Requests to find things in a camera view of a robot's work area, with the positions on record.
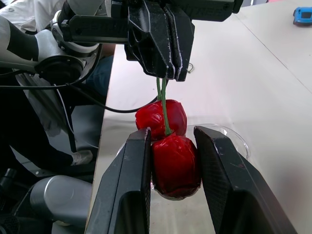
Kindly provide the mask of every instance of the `white shirt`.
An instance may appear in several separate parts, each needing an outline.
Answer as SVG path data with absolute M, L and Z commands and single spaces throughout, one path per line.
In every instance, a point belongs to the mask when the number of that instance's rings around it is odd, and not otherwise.
M 22 32 L 39 32 L 49 24 L 55 13 L 62 9 L 63 4 L 64 0 L 18 0 L 0 9 L 0 16 L 5 17 Z M 107 16 L 105 4 L 103 1 L 97 16 Z

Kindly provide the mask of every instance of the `black pants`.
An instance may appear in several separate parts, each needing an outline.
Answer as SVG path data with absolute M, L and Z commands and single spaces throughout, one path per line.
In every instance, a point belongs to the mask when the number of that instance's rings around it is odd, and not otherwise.
M 10 72 L 0 69 L 0 74 Z M 0 78 L 0 85 L 19 85 L 15 77 Z M 42 169 L 55 171 L 71 165 L 70 155 L 53 148 L 23 90 L 0 88 L 0 171 L 13 168 L 28 173 L 16 160 L 12 146 Z

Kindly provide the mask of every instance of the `screw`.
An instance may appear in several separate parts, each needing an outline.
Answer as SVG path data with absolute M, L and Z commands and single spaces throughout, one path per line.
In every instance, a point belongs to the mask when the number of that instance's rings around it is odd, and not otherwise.
M 229 8 L 229 6 L 230 6 L 230 5 L 225 4 L 225 5 L 223 6 L 223 10 L 227 10 L 227 9 Z

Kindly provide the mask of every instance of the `table surface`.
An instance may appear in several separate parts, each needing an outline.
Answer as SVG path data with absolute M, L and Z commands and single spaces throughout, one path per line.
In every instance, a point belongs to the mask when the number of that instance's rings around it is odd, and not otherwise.
M 309 0 L 242 8 L 225 22 L 194 21 L 186 81 L 167 98 L 182 103 L 188 124 L 215 123 L 238 132 L 298 233 L 312 229 L 312 28 L 293 25 Z M 156 96 L 156 79 L 117 46 L 107 106 L 134 109 Z M 101 177 L 130 133 L 135 114 L 105 111 L 91 207 Z M 152 193 L 151 233 L 214 233 L 203 191 L 180 202 Z

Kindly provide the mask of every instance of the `black cable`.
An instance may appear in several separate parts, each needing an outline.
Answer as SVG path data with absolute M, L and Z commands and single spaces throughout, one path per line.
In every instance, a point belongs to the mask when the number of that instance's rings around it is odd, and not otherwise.
M 104 108 L 105 110 L 108 110 L 108 111 L 112 111 L 112 112 L 115 112 L 115 113 L 121 113 L 121 114 L 126 114 L 126 113 L 134 113 L 134 112 L 137 112 L 139 109 L 141 109 L 142 107 L 146 106 L 141 106 L 139 108 L 136 108 L 136 109 L 132 109 L 132 110 L 117 110 L 117 109 L 114 109 L 114 108 L 111 108 L 111 107 L 108 107 L 106 106 L 105 104 L 103 104 L 102 102 L 96 100 L 95 98 L 91 97 L 90 95 L 88 95 L 87 93 L 85 93 L 84 91 L 82 91 L 81 89 L 73 86 L 72 84 L 67 84 L 69 87 L 71 87 L 72 89 L 76 90 L 77 92 L 79 92 L 81 95 L 83 95 L 85 98 L 89 99 L 90 101 L 94 102 L 96 105 Z M 153 100 L 151 100 L 148 104 L 151 104 L 153 102 L 155 102 L 157 100 L 157 97 L 155 97 Z
M 85 81 L 95 70 L 96 66 L 98 65 L 98 62 L 100 60 L 100 56 L 101 56 L 101 52 L 102 52 L 102 47 L 103 45 L 100 44 L 98 46 L 98 51 L 97 51 L 97 57 L 96 60 L 92 66 L 92 68 L 89 70 L 89 72 L 81 79 L 76 80 L 74 82 L 72 82 L 71 84 L 77 84 L 77 83 L 81 83 L 83 81 Z M 24 71 L 24 70 L 18 70 L 18 71 L 14 71 L 14 72 L 9 72 L 6 74 L 1 74 L 1 77 L 6 77 L 6 76 L 12 76 L 12 75 L 18 75 L 18 74 L 22 74 L 22 73 L 28 73 L 28 74 L 33 74 L 29 71 Z M 64 85 L 57 85 L 57 86 L 10 86 L 10 85 L 0 85 L 0 89 L 20 89 L 20 90 L 47 90 L 47 89 L 60 89 L 60 88 L 65 88 L 67 87 L 66 84 Z
M 29 74 L 34 74 L 32 72 L 26 71 L 26 70 L 18 70 L 18 71 L 13 71 L 13 72 L 8 72 L 4 74 L 0 74 L 0 78 L 8 77 L 8 76 L 16 76 L 22 73 L 29 73 Z

